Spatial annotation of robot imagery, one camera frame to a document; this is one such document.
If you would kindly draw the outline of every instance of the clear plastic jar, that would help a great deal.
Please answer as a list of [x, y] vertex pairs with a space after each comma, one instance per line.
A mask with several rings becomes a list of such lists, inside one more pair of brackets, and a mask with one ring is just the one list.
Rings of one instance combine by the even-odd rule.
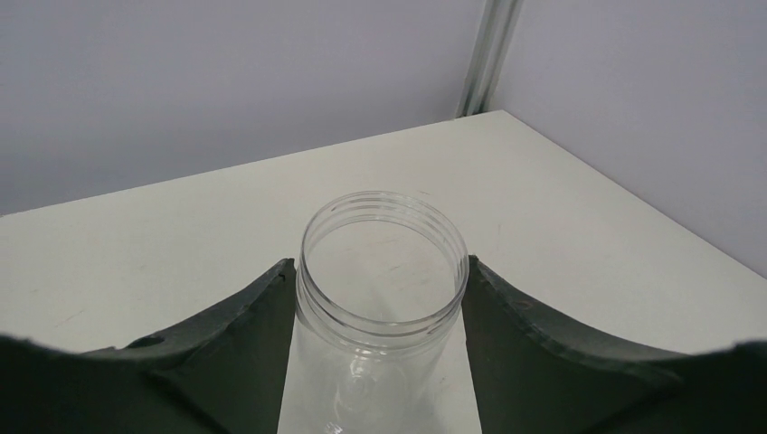
[[420, 200], [362, 192], [309, 222], [295, 351], [310, 432], [396, 433], [419, 401], [466, 289], [455, 226]]

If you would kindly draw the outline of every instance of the jar mouth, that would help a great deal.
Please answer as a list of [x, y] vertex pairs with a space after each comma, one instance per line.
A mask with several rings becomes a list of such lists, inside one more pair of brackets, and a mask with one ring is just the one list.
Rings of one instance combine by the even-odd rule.
[[[307, 256], [331, 231], [357, 222], [389, 222], [418, 232], [445, 257], [453, 271], [455, 294], [443, 307], [426, 316], [396, 322], [360, 316], [331, 299], [312, 277]], [[404, 194], [369, 191], [351, 193], [320, 208], [309, 221], [301, 241], [298, 279], [315, 313], [345, 330], [382, 338], [416, 337], [431, 334], [440, 325], [454, 320], [469, 279], [466, 243], [455, 225], [441, 212], [419, 199]]]

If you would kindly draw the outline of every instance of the metal corner profile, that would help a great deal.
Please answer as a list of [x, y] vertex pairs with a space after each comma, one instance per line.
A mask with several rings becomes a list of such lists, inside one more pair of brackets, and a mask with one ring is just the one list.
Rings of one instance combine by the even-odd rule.
[[456, 118], [488, 111], [523, 0], [487, 0]]

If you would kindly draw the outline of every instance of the white surface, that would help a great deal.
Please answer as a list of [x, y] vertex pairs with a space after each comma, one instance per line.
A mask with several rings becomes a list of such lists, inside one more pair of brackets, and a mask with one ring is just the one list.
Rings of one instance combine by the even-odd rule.
[[452, 118], [482, 5], [0, 0], [0, 213]]
[[[7, 215], [0, 330], [127, 344], [294, 257], [321, 205], [368, 189], [425, 199], [509, 282], [609, 333], [691, 353], [767, 337], [767, 280], [504, 112]], [[437, 368], [438, 432], [478, 432], [464, 339]]]
[[767, 277], [767, 2], [533, 0], [505, 109]]

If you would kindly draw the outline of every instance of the white table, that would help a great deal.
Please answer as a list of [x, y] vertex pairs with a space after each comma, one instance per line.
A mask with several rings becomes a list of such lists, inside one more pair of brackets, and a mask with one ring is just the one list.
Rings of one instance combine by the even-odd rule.
[[[498, 274], [614, 335], [688, 353], [767, 337], [767, 280], [505, 112], [6, 215], [0, 331], [125, 345], [295, 257], [322, 204], [373, 189], [433, 204]], [[459, 322], [435, 374], [441, 432], [479, 432], [464, 338]]]

